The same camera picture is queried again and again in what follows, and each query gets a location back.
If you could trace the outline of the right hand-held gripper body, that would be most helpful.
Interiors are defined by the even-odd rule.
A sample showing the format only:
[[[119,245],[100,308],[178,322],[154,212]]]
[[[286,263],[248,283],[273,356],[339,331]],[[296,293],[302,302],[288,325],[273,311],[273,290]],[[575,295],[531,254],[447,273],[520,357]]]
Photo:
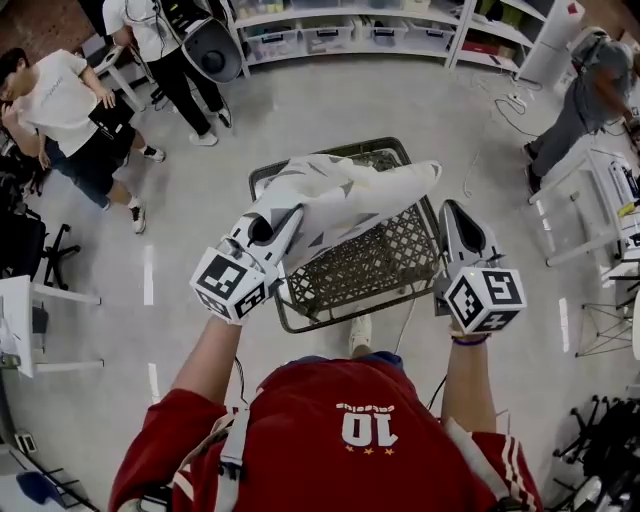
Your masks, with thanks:
[[[444,255],[445,267],[433,284],[434,314],[448,316],[464,335],[504,330],[527,307],[520,273],[506,256]]]

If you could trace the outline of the person's right forearm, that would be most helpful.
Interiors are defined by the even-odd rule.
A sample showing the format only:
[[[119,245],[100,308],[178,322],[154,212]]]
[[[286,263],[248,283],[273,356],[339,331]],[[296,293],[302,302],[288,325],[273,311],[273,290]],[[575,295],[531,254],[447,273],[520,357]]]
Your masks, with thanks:
[[[452,343],[444,383],[441,421],[457,423],[467,432],[496,433],[487,342],[479,346]]]

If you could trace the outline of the person's right white shoe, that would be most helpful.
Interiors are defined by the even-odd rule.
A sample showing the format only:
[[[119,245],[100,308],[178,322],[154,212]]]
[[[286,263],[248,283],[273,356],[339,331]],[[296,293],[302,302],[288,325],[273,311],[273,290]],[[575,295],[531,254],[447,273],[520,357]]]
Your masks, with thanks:
[[[371,353],[372,320],[370,315],[356,317],[351,322],[349,348],[351,358],[363,357]]]

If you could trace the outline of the black tablet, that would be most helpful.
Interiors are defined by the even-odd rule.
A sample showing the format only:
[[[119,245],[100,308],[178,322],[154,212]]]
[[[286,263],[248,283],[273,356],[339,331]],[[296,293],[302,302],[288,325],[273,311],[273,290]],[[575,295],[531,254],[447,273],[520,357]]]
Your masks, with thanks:
[[[106,107],[99,102],[90,112],[89,119],[109,138],[124,133],[124,127],[134,115],[134,110],[122,99],[117,98],[113,107]]]

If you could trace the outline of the person's red jersey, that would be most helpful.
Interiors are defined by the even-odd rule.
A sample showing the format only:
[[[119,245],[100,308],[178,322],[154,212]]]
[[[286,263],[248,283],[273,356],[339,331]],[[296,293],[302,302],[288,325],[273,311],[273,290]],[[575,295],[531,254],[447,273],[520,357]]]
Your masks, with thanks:
[[[542,512],[517,440],[443,424],[382,362],[283,366],[245,410],[172,390],[147,414],[109,512],[154,486],[173,512]]]

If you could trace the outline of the person's blue shorts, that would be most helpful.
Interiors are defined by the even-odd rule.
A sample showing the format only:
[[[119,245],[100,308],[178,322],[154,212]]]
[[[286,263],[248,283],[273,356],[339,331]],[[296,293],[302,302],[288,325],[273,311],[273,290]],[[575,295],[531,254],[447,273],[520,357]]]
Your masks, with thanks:
[[[357,356],[355,358],[351,358],[351,361],[359,361],[359,362],[382,362],[388,364],[400,372],[404,372],[404,363],[402,358],[399,355],[396,355],[389,351],[376,351],[372,353],[368,353],[362,356]],[[307,363],[318,363],[318,362],[331,362],[331,359],[310,355],[305,356],[299,359],[292,360],[286,363],[286,366],[297,365],[297,364],[307,364]]]

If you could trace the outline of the white cloth with triangle pattern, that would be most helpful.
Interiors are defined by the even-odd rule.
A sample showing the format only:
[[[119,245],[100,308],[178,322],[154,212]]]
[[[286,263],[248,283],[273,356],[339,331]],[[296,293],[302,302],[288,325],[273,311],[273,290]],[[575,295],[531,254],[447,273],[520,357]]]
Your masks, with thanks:
[[[291,273],[417,203],[437,184],[434,160],[378,171],[352,158],[314,154],[294,157],[273,176],[261,178],[256,202],[278,222],[303,207],[302,222],[283,257]]]

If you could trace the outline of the white metal-leg table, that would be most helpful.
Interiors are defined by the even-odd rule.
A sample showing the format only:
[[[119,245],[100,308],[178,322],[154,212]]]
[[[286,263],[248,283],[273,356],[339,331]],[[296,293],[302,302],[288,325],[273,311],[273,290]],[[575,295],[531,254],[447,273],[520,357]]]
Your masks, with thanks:
[[[618,256],[624,255],[624,241],[630,237],[625,229],[624,218],[632,217],[637,209],[635,203],[638,198],[632,195],[629,182],[624,170],[628,169],[626,158],[618,153],[605,151],[598,146],[582,150],[568,162],[560,165],[559,174],[547,184],[542,184],[540,190],[533,194],[528,203],[535,205],[553,189],[560,186],[573,174],[581,174],[586,183],[591,186],[590,203],[596,212],[600,212],[605,224],[600,230],[592,229],[594,237],[586,242],[562,253],[555,253],[546,260],[548,267],[558,266],[569,260],[592,252],[596,249],[616,244]]]

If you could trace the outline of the narrow white shelving unit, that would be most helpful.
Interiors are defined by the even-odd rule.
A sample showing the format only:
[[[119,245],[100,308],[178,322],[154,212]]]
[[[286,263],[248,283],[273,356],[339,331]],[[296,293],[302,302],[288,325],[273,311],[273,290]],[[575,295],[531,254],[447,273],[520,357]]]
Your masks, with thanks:
[[[517,27],[503,22],[489,22],[483,16],[475,14],[477,0],[452,0],[454,6],[451,15],[457,18],[458,25],[453,42],[450,45],[446,67],[454,69],[457,65],[477,65],[500,73],[507,73],[513,79],[518,80],[519,64],[525,57],[525,50],[529,50],[533,44],[524,36]],[[529,15],[537,16],[523,0],[501,0],[524,13],[523,18]],[[516,49],[512,59],[489,56],[486,54],[464,51],[462,45],[465,41],[492,42],[510,46]]]

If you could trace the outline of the harness-mounted black device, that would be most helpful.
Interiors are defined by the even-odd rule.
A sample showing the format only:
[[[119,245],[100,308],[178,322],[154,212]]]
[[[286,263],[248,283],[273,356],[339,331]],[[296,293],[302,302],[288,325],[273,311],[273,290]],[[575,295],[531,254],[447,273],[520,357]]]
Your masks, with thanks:
[[[147,489],[135,504],[136,512],[172,512],[172,489],[154,486]]]

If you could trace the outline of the person's left forearm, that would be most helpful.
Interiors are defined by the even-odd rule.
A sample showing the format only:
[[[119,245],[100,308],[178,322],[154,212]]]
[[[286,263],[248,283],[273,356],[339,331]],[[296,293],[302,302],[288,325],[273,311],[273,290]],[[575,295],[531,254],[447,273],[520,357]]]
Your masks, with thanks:
[[[223,404],[241,332],[240,325],[211,317],[171,389],[189,391],[213,403]]]

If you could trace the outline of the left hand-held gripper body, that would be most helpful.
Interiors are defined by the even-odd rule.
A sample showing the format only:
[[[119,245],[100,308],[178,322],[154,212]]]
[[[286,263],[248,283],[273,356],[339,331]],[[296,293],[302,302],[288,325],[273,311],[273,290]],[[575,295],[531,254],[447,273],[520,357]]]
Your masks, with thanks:
[[[279,264],[261,264],[232,237],[209,247],[190,280],[198,300],[229,324],[244,324],[282,284]]]

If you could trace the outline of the blue chair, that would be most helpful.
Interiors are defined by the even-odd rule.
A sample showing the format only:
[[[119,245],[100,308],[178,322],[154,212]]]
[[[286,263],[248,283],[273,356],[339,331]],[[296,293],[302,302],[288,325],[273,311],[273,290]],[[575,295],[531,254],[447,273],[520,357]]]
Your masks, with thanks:
[[[38,505],[54,503],[64,511],[101,512],[63,468],[52,471],[24,471],[16,476],[22,493]]]

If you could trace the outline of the black office chair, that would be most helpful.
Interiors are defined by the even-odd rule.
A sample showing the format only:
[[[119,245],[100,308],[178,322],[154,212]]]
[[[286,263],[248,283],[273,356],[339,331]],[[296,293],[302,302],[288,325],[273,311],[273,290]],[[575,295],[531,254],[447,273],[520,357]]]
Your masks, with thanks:
[[[24,202],[24,168],[10,156],[0,154],[0,279],[28,276],[34,281],[40,263],[46,261],[44,285],[68,291],[62,260],[81,251],[78,244],[62,246],[71,226],[63,223],[51,245],[42,217]]]
[[[591,411],[583,417],[577,407],[569,411],[578,432],[552,457],[579,465],[582,480],[552,482],[566,496],[545,512],[640,512],[640,400],[594,395]]]

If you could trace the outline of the white refrigerator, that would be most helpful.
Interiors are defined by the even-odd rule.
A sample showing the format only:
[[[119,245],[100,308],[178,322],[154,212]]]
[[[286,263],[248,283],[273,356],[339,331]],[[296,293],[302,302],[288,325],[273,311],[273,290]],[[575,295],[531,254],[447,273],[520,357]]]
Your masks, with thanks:
[[[520,32],[533,44],[525,50],[518,78],[552,88],[570,64],[568,46],[580,32],[585,7],[578,0],[523,0],[537,16],[523,18]]]

